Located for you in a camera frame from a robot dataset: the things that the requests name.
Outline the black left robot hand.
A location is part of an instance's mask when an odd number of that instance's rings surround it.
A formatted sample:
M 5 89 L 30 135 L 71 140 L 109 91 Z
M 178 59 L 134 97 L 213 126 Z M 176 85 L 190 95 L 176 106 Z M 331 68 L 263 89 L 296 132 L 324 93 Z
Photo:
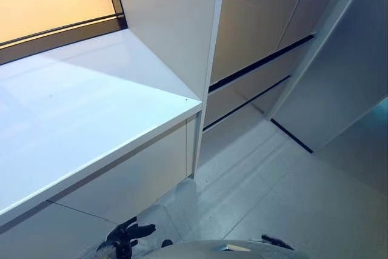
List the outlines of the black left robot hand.
M 133 217 L 118 226 L 119 247 L 116 248 L 118 258 L 131 258 L 132 247 L 138 244 L 138 239 L 148 237 L 156 231 L 155 224 L 140 226 L 137 217 Z

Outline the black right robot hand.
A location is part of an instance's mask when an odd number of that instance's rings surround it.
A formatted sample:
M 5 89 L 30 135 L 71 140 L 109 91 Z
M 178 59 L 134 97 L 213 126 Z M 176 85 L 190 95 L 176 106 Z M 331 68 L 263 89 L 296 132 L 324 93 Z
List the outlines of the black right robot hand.
M 277 238 L 273 238 L 273 237 L 270 237 L 270 236 L 265 235 L 265 234 L 263 234 L 261 236 L 261 239 L 265 243 L 268 243 L 268 244 L 271 244 L 271 245 L 274 245 L 274 246 L 278 246 L 278 247 L 282 247 L 282 248 L 294 251 L 294 248 L 291 247 L 286 242 L 284 242 L 283 240 L 280 240 L 280 239 L 277 239 Z

